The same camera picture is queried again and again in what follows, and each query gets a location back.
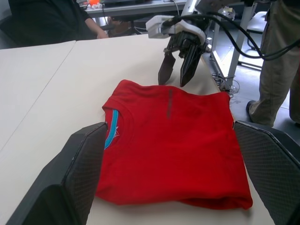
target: black shirt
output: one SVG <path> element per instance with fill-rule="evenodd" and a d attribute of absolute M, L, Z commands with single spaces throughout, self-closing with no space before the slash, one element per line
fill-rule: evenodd
<path fill-rule="evenodd" d="M 85 24 L 89 15 L 76 0 L 9 0 L 9 5 L 25 45 L 96 38 Z"/>

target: desk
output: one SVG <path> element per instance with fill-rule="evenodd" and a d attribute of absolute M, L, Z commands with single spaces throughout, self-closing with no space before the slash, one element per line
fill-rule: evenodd
<path fill-rule="evenodd" d="M 5 184 L 0 186 L 0 224 L 8 220 L 39 172 L 61 151 L 72 133 L 104 121 L 101 107 L 121 80 L 157 84 L 163 49 L 168 41 L 138 35 L 75 44 L 0 152 L 0 180 Z M 175 58 L 168 84 L 178 87 L 182 59 L 176 55 Z M 203 60 L 192 81 L 183 89 L 199 95 L 218 92 Z M 115 206 L 96 198 L 87 224 L 274 225 L 251 182 L 250 186 L 254 206 L 247 212 L 209 210 L 179 202 Z"/>
<path fill-rule="evenodd" d="M 183 10 L 187 0 L 176 0 L 179 10 Z M 104 14 L 101 8 L 88 8 L 86 12 L 92 18 L 103 16 L 121 16 L 121 15 L 138 15 L 148 13 L 161 13 L 168 11 L 176 11 L 177 8 L 174 2 L 164 2 L 163 0 L 147 1 L 143 4 L 130 6 L 104 7 Z"/>
<path fill-rule="evenodd" d="M 0 50 L 0 151 L 74 44 Z"/>

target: robotic arm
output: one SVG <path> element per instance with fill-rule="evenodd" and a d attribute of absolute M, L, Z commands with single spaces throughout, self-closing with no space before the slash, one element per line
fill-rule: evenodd
<path fill-rule="evenodd" d="M 194 10 L 189 10 L 193 6 L 195 6 L 198 14 L 206 14 L 207 12 L 217 12 L 228 4 L 240 1 L 187 0 L 181 16 L 193 14 Z M 165 58 L 158 72 L 158 84 L 163 85 L 170 79 L 176 60 L 172 52 L 179 51 L 179 56 L 184 58 L 180 69 L 180 86 L 183 87 L 193 78 L 200 57 L 205 52 L 210 19 L 180 19 L 174 25 L 168 24 L 168 21 L 171 20 L 174 20 L 173 16 L 157 15 L 146 23 L 146 29 L 149 38 L 168 38 L 171 36 L 167 47 L 164 49 Z"/>

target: floor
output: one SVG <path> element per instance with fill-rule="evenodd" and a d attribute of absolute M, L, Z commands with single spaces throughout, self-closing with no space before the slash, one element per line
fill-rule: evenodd
<path fill-rule="evenodd" d="M 232 36 L 236 39 L 238 32 L 236 30 L 231 31 Z M 213 31 L 209 32 L 209 37 L 213 37 Z M 259 34 L 251 34 L 253 39 L 260 46 L 261 35 Z M 246 43 L 247 40 L 244 41 L 244 45 L 242 50 L 249 54 L 255 54 L 254 51 L 249 51 L 249 46 Z M 223 31 L 220 31 L 218 44 L 216 51 L 222 61 L 222 64 L 225 70 L 229 69 L 231 57 L 233 55 L 234 48 Z M 214 61 L 210 58 L 209 53 L 205 53 L 203 55 L 205 61 L 212 73 L 216 73 L 218 70 Z M 244 57 L 240 57 L 240 60 L 254 63 L 257 65 L 262 65 L 263 60 L 251 60 L 245 59 Z M 230 101 L 230 108 L 236 120 L 250 121 L 249 117 L 246 113 L 246 105 L 249 100 L 257 100 L 259 98 L 259 75 L 260 70 L 252 69 L 248 67 L 238 66 L 235 73 L 235 80 L 240 84 L 240 90 L 237 94 L 233 96 Z M 275 129 L 286 132 L 290 137 L 292 137 L 295 142 L 300 145 L 300 128 L 296 127 L 294 122 L 289 117 L 289 94 L 280 107 L 276 121 L 274 124 Z"/>

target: person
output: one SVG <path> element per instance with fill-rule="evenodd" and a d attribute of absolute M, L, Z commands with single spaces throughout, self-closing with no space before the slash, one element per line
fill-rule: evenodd
<path fill-rule="evenodd" d="M 262 53 L 273 53 L 300 39 L 300 1 L 277 0 L 270 8 L 262 36 Z M 254 123 L 272 127 L 290 90 L 290 118 L 300 124 L 300 49 L 295 47 L 278 59 L 264 61 L 258 101 L 246 107 Z"/>
<path fill-rule="evenodd" d="M 108 38 L 76 0 L 9 0 L 12 18 L 27 45 Z"/>

